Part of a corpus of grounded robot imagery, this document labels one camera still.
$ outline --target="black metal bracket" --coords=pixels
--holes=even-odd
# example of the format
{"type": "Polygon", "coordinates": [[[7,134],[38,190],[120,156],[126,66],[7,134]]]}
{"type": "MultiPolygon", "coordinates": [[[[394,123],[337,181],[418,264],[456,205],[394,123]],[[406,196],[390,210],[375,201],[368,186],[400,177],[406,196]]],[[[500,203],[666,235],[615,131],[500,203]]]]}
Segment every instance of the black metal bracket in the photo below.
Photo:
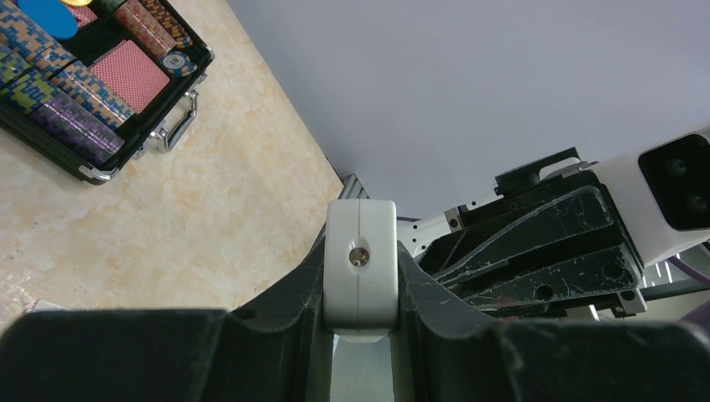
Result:
{"type": "Polygon", "coordinates": [[[505,172],[496,176],[496,194],[504,197],[511,196],[521,191],[525,191],[530,187],[540,183],[540,171],[544,168],[553,165],[554,163],[562,162],[565,159],[576,157],[579,159],[577,148],[569,148],[564,151],[544,157],[535,162],[530,162],[521,167],[517,167],[511,171],[505,172]]]}

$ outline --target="cable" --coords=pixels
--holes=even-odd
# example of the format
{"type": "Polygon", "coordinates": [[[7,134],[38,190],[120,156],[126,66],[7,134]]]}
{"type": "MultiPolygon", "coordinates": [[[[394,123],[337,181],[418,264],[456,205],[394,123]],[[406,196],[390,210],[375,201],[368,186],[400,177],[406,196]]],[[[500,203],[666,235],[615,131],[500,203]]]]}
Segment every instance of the cable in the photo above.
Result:
{"type": "Polygon", "coordinates": [[[668,259],[668,262],[675,265],[677,269],[683,271],[684,274],[690,276],[692,279],[702,283],[707,287],[710,287],[710,276],[705,276],[702,272],[681,261],[680,258],[671,257],[668,259]]]}

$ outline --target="blue poker chip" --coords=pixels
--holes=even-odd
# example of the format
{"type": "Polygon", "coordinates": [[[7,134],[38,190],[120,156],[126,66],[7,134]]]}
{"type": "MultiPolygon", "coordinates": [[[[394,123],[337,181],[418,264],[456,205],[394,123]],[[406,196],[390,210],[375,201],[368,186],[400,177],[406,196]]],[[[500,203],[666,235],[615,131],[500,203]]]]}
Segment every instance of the blue poker chip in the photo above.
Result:
{"type": "Polygon", "coordinates": [[[160,59],[160,65],[175,77],[187,77],[197,71],[198,67],[182,52],[172,51],[160,59]]]}
{"type": "Polygon", "coordinates": [[[19,0],[18,6],[37,23],[37,25],[55,38],[71,39],[76,35],[76,19],[62,2],[19,0]]]}

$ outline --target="screw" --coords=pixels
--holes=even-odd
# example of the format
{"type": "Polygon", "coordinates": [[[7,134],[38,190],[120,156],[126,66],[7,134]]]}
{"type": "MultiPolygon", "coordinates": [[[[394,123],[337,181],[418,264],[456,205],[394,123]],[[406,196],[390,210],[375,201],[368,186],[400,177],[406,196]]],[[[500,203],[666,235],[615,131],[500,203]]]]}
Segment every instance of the screw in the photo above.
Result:
{"type": "Polygon", "coordinates": [[[357,268],[365,266],[370,261],[370,252],[362,247],[350,250],[350,264],[357,268]]]}

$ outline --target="case handle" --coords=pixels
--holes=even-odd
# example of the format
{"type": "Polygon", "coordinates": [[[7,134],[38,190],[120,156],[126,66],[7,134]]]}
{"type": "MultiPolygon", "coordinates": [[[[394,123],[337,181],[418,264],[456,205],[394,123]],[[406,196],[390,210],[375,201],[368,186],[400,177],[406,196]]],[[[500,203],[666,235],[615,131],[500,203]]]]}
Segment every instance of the case handle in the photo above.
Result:
{"type": "Polygon", "coordinates": [[[189,111],[180,120],[180,122],[169,131],[165,126],[161,126],[160,129],[155,132],[155,137],[157,138],[157,149],[163,152],[170,152],[178,144],[180,138],[183,136],[185,131],[193,123],[195,117],[198,116],[198,96],[199,92],[195,89],[191,89],[185,93],[184,97],[189,100],[189,111]]]}

